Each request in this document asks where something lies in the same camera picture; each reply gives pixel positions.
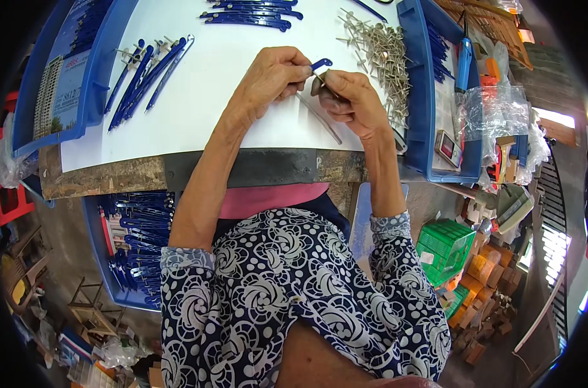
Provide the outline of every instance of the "blue electric screwdriver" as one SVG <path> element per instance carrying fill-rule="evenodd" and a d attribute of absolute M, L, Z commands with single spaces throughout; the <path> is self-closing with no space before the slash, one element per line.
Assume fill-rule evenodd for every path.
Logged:
<path fill-rule="evenodd" d="M 455 78 L 455 91 L 457 93 L 466 92 L 466 85 L 468 84 L 468 72 L 471 68 L 471 59 L 473 58 L 473 43 L 468 38 L 468 20 L 466 18 L 466 11 L 463 11 L 458 19 L 464 18 L 464 37 L 460 42 L 460 56 L 458 57 L 458 76 Z"/>

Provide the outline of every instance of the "navy blue floral shirt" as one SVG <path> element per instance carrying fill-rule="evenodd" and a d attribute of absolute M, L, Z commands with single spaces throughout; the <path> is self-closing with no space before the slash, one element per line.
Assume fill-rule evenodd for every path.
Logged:
<path fill-rule="evenodd" d="M 283 343 L 303 320 L 377 378 L 438 380 L 451 346 L 419 262 L 407 212 L 371 218 L 375 281 L 335 225 L 274 209 L 215 244 L 162 249 L 162 374 L 168 387 L 271 387 Z"/>

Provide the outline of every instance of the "pink fabric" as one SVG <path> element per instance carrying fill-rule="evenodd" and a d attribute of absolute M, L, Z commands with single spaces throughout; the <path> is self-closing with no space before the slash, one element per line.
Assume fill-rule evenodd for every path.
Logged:
<path fill-rule="evenodd" d="M 286 186 L 227 189 L 219 218 L 245 220 L 268 209 L 294 206 L 313 200 L 328 189 L 328 183 L 297 183 Z"/>

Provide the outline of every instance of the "hand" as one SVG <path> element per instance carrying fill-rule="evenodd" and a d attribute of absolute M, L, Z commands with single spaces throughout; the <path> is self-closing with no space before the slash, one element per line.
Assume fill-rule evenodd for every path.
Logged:
<path fill-rule="evenodd" d="M 337 99 L 329 89 L 320 88 L 322 80 L 313 80 L 312 96 L 319 96 L 320 105 L 338 122 L 344 122 L 361 141 L 381 131 L 392 131 L 380 97 L 365 74 L 329 70 L 323 74 L 326 85 L 343 98 Z"/>
<path fill-rule="evenodd" d="M 229 101 L 242 108 L 250 123 L 261 119 L 271 102 L 281 102 L 303 91 L 312 75 L 311 61 L 296 47 L 263 48 Z"/>

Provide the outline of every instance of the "blue box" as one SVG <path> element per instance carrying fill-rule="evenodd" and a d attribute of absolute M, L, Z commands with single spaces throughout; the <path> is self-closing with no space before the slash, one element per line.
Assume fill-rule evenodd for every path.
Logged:
<path fill-rule="evenodd" d="M 73 127 L 34 140 L 33 120 L 42 74 L 48 64 L 57 35 L 68 13 L 76 4 L 74 0 L 59 1 L 37 38 L 20 84 L 11 139 L 14 158 L 29 154 L 43 146 L 78 139 L 85 135 L 87 127 L 102 122 L 106 92 L 109 89 L 111 70 L 116 57 L 115 49 L 137 3 L 138 0 L 114 0 L 104 16 L 85 64 L 76 123 Z"/>
<path fill-rule="evenodd" d="M 435 144 L 435 88 L 432 50 L 425 20 L 429 20 L 440 35 L 459 44 L 464 31 L 433 0 L 404 0 L 398 4 L 399 24 L 404 29 L 406 55 L 413 60 L 408 66 L 410 94 L 406 131 L 406 166 L 416 169 L 429 182 L 475 183 L 481 172 L 481 140 L 465 142 L 461 172 L 432 169 Z M 479 70 L 475 56 L 471 60 L 468 87 L 479 86 Z"/>
<path fill-rule="evenodd" d="M 82 197 L 83 213 L 85 213 L 85 222 L 87 223 L 87 233 L 89 234 L 89 241 L 91 242 L 91 250 L 96 259 L 96 264 L 100 270 L 100 275 L 104 281 L 104 288 L 111 300 L 120 305 L 140 310 L 148 310 L 160 312 L 154 307 L 145 303 L 145 298 L 148 296 L 143 291 L 126 291 L 119 287 L 112 272 L 108 268 L 108 261 L 110 254 L 108 252 L 106 236 L 102 227 L 102 219 L 100 218 L 100 210 L 98 209 L 98 197 L 89 196 Z"/>

